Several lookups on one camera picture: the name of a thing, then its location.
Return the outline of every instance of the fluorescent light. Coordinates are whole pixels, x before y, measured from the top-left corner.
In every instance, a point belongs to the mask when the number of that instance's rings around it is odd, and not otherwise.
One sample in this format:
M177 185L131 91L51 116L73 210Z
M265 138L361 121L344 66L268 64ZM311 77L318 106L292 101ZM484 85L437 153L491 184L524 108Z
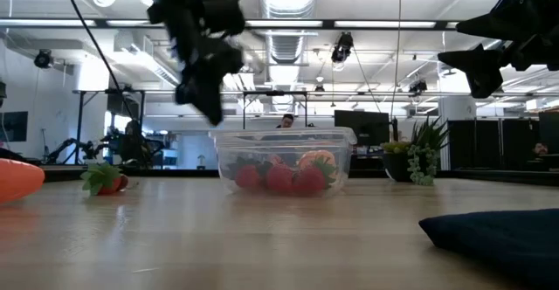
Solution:
M316 31L267 31L265 33L267 36L280 36L280 37L318 37L318 32Z
M149 91L146 91L145 93L147 93L147 94L173 94L175 92L172 91L172 90L149 90Z
M440 51L429 51L429 50L403 50L402 54L405 55L437 55Z
M163 115L163 114L162 114L162 115L157 115L157 114L154 114L154 115L147 115L147 114L146 114L146 115L144 115L144 117L162 117L162 118L170 118L170 117L181 117L181 115Z
M334 26L338 28L433 28L435 22L411 22L411 21L336 21Z
M322 27L321 20L248 20L247 26L258 27Z
M88 26L95 26L93 20L86 20ZM28 26L81 26L78 19L0 19L0 27L28 27Z
M113 27L161 27L162 24L151 24L148 20L107 20Z

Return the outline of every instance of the computer monitor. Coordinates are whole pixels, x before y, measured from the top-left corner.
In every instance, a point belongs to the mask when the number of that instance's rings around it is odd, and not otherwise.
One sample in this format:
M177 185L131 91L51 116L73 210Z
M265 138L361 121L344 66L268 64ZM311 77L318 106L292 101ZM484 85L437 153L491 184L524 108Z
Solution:
M390 141L389 114L335 110L334 125L352 128L357 144L362 146L380 146Z

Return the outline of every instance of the black cushion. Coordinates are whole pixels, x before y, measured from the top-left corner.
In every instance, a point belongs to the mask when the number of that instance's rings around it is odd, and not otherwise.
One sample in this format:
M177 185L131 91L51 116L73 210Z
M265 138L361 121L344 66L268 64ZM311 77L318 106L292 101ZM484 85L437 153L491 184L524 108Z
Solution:
M531 289L559 289L559 209L431 217L419 225L437 247L478 259Z

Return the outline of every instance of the ceiling duct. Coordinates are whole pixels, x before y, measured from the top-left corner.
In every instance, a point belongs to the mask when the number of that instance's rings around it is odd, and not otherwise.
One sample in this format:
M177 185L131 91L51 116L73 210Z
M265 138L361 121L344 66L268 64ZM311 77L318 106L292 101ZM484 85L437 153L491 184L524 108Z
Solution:
M265 18L302 19L311 18L316 0L261 0ZM269 36L267 37L267 57L279 65L298 65L301 63L305 37ZM298 66L269 66L268 74L274 89L294 88L299 77ZM287 111L293 97L273 97L273 107L277 111Z

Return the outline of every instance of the orange object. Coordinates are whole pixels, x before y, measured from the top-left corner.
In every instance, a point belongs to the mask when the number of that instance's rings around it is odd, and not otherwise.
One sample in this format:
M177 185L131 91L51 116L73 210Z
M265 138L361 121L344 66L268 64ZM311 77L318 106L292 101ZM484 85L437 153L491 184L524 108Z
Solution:
M36 166L0 159L0 204L26 197L41 188L45 172Z
M323 157L324 161L335 166L335 156L327 150L308 151L299 160L299 169L306 168L309 164L313 163L316 159Z
M116 193L119 190L119 187L121 186L122 183L122 178L118 177L115 178L113 180L113 187L105 187L103 186L101 188L101 190L99 191L99 193L97 193L97 195L99 196L105 196L105 195L113 195L114 193Z

